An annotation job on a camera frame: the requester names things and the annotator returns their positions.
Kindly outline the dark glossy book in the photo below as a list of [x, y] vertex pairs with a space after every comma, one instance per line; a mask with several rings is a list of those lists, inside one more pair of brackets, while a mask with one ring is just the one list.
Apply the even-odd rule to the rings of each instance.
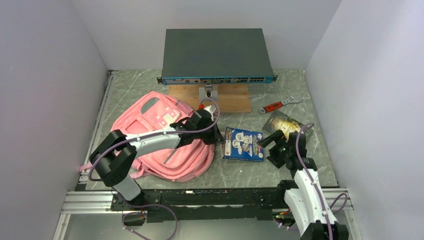
[[303, 126], [303, 123], [279, 110], [275, 110], [265, 122], [262, 127], [262, 131], [271, 135], [274, 132], [281, 130], [283, 135], [288, 139], [290, 133], [298, 132]]

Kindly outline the blue orange book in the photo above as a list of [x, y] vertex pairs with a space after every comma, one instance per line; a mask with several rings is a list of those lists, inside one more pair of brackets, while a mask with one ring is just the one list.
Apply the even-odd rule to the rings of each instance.
[[222, 159], [263, 162], [264, 148], [258, 142], [264, 138], [262, 132], [227, 127], [224, 131]]

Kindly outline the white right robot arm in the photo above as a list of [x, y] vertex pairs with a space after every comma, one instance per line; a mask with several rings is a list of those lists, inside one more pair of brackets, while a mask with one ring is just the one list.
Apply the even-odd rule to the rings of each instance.
[[339, 221], [327, 203], [319, 181], [318, 168], [307, 156], [306, 135], [291, 132], [288, 137], [281, 130], [258, 141], [265, 148], [271, 142], [267, 159], [276, 167], [285, 166], [291, 180], [282, 180], [276, 189], [276, 203], [289, 209], [302, 240], [347, 240], [349, 230]]

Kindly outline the pink school backpack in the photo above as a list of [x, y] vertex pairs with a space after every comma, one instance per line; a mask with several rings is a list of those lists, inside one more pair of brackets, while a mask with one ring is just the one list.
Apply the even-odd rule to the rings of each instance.
[[151, 174], [184, 182], [211, 165], [215, 145], [223, 140], [216, 104], [192, 109], [174, 97], [152, 91], [115, 123], [80, 170], [98, 174], [108, 187], [134, 183]]

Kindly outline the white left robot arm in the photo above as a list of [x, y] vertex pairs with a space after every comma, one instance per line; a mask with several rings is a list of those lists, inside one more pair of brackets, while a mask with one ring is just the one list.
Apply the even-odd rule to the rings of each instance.
[[[222, 141], [217, 123], [219, 114], [213, 105], [200, 108], [190, 117], [185, 117], [160, 130], [125, 135], [114, 130], [91, 153], [92, 164], [88, 178], [103, 182], [117, 191], [124, 204], [131, 210], [139, 209], [145, 203], [145, 193], [129, 171], [135, 159], [165, 149], [178, 149], [201, 140], [206, 145]], [[99, 177], [93, 178], [93, 172]]]

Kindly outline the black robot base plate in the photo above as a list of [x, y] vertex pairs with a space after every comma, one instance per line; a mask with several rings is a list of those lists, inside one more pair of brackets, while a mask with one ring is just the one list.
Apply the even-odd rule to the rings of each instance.
[[[193, 188], [145, 189], [140, 210], [146, 213], [148, 223], [173, 220], [272, 220], [289, 209], [284, 201], [285, 189], [276, 187], [254, 188]], [[162, 208], [166, 206], [173, 214]]]

